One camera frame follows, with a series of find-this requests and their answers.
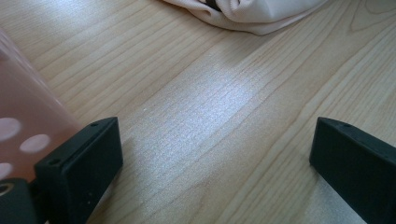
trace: light wood surface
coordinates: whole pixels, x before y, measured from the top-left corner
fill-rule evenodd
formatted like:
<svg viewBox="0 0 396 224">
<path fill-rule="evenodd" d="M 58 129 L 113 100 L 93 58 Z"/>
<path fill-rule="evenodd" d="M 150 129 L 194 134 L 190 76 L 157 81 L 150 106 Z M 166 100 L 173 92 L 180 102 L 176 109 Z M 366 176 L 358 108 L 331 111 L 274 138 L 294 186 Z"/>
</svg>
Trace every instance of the light wood surface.
<svg viewBox="0 0 396 224">
<path fill-rule="evenodd" d="M 0 3 L 0 27 L 125 164 L 91 223 L 362 223 L 308 156 L 318 116 L 396 145 L 396 2 L 256 36 L 156 0 Z"/>
</svg>

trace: white fabric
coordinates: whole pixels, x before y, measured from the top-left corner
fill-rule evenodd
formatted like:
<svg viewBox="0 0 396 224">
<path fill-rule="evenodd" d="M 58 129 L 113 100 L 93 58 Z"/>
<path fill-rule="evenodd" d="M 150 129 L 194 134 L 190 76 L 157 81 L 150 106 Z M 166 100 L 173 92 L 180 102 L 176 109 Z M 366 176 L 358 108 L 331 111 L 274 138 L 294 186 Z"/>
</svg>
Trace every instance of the white fabric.
<svg viewBox="0 0 396 224">
<path fill-rule="evenodd" d="M 326 0 L 216 0 L 221 12 L 205 0 L 163 0 L 184 7 L 194 16 L 229 30 L 266 35 L 285 27 L 322 6 Z"/>
</svg>

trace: wood grain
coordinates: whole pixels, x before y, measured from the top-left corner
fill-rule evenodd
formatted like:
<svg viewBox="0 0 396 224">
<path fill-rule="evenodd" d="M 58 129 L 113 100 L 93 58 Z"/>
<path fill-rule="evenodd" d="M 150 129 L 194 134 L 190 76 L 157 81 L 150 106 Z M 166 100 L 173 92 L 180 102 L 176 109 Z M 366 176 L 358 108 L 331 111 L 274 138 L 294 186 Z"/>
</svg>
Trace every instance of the wood grain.
<svg viewBox="0 0 396 224">
<path fill-rule="evenodd" d="M 318 116 L 396 145 L 396 3 L 265 36 L 161 1 L 2 1 L 0 27 L 125 165 L 91 223 L 362 223 L 309 166 Z"/>
</svg>

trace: screw hole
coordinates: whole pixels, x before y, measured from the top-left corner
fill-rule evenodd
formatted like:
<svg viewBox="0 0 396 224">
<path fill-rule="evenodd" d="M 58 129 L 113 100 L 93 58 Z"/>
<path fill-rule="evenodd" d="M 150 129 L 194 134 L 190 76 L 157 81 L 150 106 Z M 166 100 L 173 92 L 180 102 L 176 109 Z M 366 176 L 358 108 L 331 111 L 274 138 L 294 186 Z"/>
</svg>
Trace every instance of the screw hole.
<svg viewBox="0 0 396 224">
<path fill-rule="evenodd" d="M 60 162 L 61 160 L 59 159 L 53 159 L 52 161 L 49 162 L 49 165 L 56 165 Z"/>
<path fill-rule="evenodd" d="M 14 184 L 6 183 L 0 185 L 0 197 L 9 193 L 14 188 Z"/>
</svg>

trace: pink translucent container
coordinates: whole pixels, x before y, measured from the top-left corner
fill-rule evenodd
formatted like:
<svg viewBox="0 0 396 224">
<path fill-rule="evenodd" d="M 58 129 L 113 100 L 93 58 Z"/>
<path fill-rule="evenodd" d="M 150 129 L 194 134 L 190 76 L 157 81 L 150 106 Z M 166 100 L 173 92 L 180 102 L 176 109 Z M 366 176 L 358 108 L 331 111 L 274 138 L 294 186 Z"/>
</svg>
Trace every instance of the pink translucent container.
<svg viewBox="0 0 396 224">
<path fill-rule="evenodd" d="M 78 130 L 78 122 L 0 30 L 0 180 L 33 180 L 34 164 Z"/>
</svg>

